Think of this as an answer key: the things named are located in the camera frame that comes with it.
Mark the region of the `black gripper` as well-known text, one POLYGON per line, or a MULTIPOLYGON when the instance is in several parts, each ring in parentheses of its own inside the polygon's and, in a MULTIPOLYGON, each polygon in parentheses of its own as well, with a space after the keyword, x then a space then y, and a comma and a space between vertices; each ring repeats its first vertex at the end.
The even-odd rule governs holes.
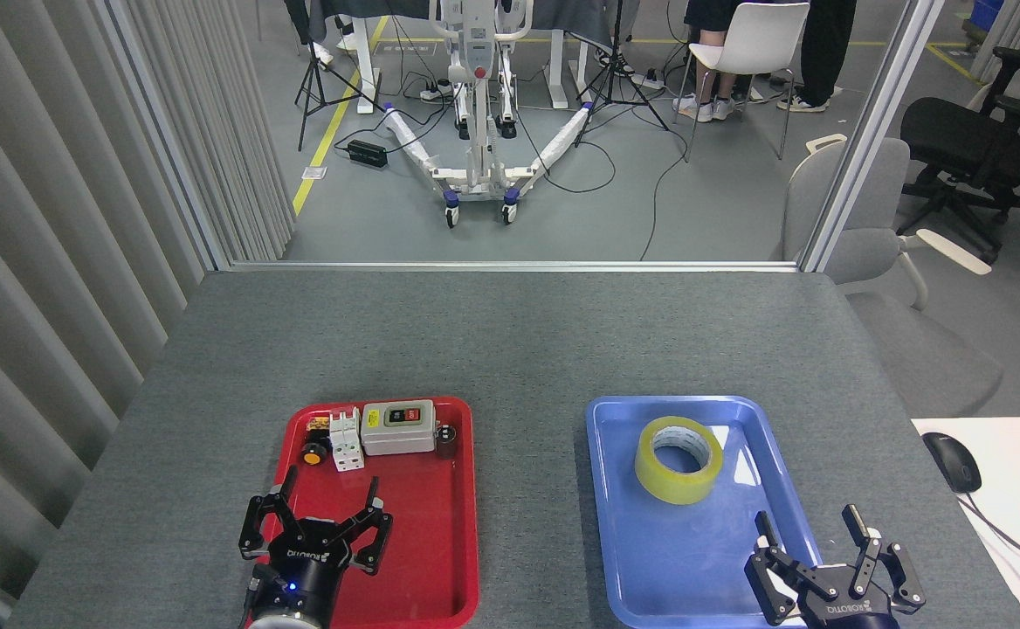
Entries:
POLYGON ((744 570, 767 624, 780 625, 803 601, 803 619, 809 628, 900 628, 891 608, 917 612, 925 604, 924 590, 905 547, 897 542, 888 544, 878 530, 863 522, 854 504, 844 506, 842 517, 858 546, 858 558, 848 593, 837 595, 819 569, 806 568, 782 549, 768 514, 757 511, 759 537, 744 570), (890 594, 871 584, 878 561, 890 578, 890 594), (790 598, 779 591, 774 576, 803 597, 790 598))
POLYGON ((254 577, 259 580, 254 598, 255 620, 271 616, 330 620, 346 568, 375 576, 393 529, 393 516, 387 513, 385 501, 377 494, 378 475, 371 478, 363 509, 340 524, 318 518, 303 518, 298 522, 289 502, 297 477, 297 466, 290 466, 280 485, 269 494, 248 501, 239 553, 244 560, 269 553, 269 561, 254 566, 254 577), (279 519, 283 533, 267 551, 261 527, 269 515, 279 519), (299 540, 300 527, 303 540, 299 540), (353 545, 368 529, 375 531, 373 540, 355 551, 353 545))

